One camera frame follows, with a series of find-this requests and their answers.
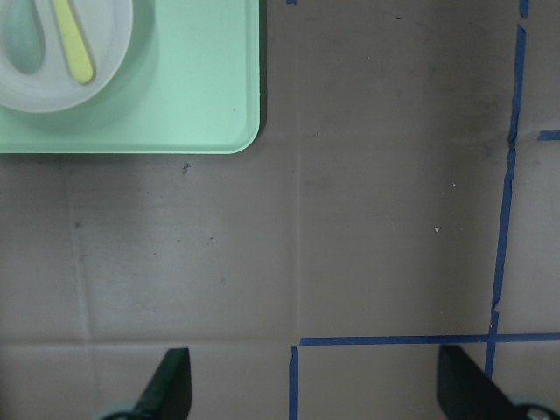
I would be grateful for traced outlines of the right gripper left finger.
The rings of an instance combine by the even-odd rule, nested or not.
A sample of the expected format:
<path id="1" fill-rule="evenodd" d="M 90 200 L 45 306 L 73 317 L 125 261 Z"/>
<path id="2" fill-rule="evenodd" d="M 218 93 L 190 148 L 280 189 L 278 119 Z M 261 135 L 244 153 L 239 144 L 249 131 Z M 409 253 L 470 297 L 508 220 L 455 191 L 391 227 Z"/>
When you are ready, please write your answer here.
<path id="1" fill-rule="evenodd" d="M 187 347 L 169 349 L 129 419 L 187 419 L 192 407 L 192 375 Z"/>

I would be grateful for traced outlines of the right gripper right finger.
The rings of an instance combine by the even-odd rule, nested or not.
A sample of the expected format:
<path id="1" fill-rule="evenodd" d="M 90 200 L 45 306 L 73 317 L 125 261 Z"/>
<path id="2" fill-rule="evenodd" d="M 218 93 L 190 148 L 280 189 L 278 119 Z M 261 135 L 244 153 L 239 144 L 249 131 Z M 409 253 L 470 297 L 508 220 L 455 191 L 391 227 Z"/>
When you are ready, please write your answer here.
<path id="1" fill-rule="evenodd" d="M 442 345 L 437 356 L 437 402 L 451 420 L 558 419 L 535 403 L 513 403 L 461 346 Z"/>

